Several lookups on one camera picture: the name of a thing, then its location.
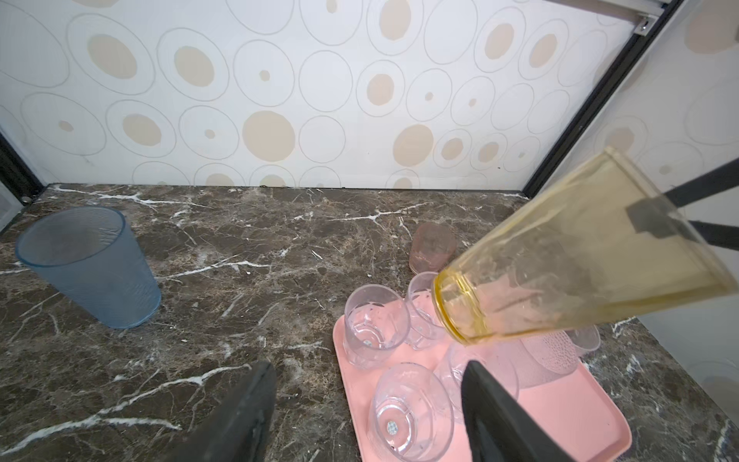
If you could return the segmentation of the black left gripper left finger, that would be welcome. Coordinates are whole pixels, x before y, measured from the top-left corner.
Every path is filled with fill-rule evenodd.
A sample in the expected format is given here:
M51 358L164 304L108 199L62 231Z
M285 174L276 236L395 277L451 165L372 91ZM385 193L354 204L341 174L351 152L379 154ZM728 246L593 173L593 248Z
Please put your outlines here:
M276 371L256 363L169 461L263 461L276 402Z

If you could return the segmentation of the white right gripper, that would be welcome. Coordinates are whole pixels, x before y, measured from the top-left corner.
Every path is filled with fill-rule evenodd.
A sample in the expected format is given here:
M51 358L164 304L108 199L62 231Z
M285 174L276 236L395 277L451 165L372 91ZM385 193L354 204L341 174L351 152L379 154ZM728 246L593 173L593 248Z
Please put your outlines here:
M738 250L738 161L736 159L625 208L634 230L656 239L679 236Z

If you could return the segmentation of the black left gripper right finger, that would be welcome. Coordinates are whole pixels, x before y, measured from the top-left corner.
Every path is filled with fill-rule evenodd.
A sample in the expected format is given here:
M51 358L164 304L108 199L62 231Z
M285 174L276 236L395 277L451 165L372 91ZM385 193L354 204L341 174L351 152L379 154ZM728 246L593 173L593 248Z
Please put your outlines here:
M538 423L482 366L466 366L461 398L471 458L475 461L570 461Z

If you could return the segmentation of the yellow translucent tall glass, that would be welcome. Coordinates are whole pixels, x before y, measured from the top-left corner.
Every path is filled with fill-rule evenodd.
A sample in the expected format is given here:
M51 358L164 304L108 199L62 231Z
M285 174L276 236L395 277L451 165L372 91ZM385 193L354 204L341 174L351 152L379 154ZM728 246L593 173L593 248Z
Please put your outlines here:
M680 208L737 184L729 162L661 192L606 148L443 269L431 290L437 316L473 345L733 295L716 249L737 249L737 228L689 221Z

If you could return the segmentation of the frosted dotted tumbler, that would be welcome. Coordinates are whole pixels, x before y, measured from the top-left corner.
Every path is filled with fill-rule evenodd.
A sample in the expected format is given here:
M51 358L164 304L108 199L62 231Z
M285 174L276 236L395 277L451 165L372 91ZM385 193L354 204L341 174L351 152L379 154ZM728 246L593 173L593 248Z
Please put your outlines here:
M506 350L521 389L567 377L579 364L575 346L564 331L514 339Z

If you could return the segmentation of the clear wide faceted tumbler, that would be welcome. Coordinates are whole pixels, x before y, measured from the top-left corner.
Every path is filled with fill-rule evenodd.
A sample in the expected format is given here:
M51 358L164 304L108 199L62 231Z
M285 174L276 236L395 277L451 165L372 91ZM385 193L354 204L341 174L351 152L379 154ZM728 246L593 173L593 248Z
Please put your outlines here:
M439 461L455 421L442 382L426 367L404 362L385 371L369 407L368 436L381 461Z

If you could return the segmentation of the pink plastic tray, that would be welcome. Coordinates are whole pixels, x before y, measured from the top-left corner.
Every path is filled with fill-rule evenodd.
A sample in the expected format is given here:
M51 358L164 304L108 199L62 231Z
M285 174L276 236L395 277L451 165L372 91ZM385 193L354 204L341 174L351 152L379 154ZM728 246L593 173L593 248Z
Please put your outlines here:
M422 352L403 345L380 369L361 370L348 362L345 332L340 317L333 327L333 342L361 457L364 461L394 461L394 456L380 454L371 440L369 410L375 387L386 369L402 362L434 369L448 344ZM614 461L631 446L627 419L582 364L567 377L521 391L518 402L574 460Z

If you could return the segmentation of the clear ribbed small glass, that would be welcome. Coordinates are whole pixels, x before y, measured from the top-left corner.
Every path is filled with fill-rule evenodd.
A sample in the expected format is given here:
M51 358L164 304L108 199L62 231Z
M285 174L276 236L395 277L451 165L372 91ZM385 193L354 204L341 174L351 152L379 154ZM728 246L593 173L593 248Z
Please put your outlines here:
M405 301L411 327L405 342L416 352L432 348L448 337L434 305L433 283L437 275L433 271L418 273L408 286Z

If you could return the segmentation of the blue translucent tall cup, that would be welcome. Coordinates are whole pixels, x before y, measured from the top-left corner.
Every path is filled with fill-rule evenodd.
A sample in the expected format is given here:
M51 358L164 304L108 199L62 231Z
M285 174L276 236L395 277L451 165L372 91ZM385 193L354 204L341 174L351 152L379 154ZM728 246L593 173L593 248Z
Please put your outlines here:
M20 235L15 255L111 328L142 325L162 301L131 225L116 209L76 207L44 217Z

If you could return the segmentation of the clear tall faceted glass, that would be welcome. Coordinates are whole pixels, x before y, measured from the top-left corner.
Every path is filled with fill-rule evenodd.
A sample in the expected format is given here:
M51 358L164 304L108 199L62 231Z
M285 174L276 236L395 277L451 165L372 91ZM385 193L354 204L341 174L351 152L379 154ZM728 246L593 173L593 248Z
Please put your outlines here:
M591 352L595 352L602 344L600 333L596 325L590 325L578 329L568 329L565 333L569 336L575 352L582 357Z

